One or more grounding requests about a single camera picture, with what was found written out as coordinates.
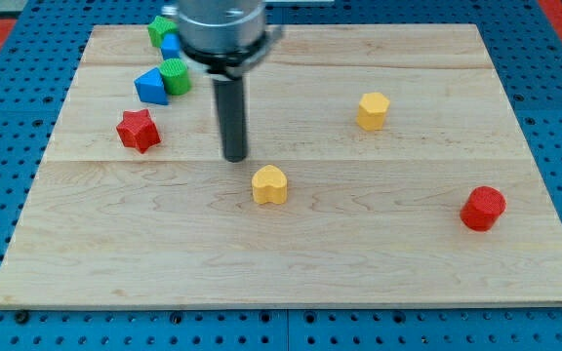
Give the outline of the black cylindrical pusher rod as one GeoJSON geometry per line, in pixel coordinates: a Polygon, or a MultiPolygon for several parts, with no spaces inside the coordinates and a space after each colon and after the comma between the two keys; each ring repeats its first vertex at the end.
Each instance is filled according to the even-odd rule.
{"type": "Polygon", "coordinates": [[[241,162],[248,155],[244,81],[238,78],[212,82],[223,158],[231,163],[241,162]]]}

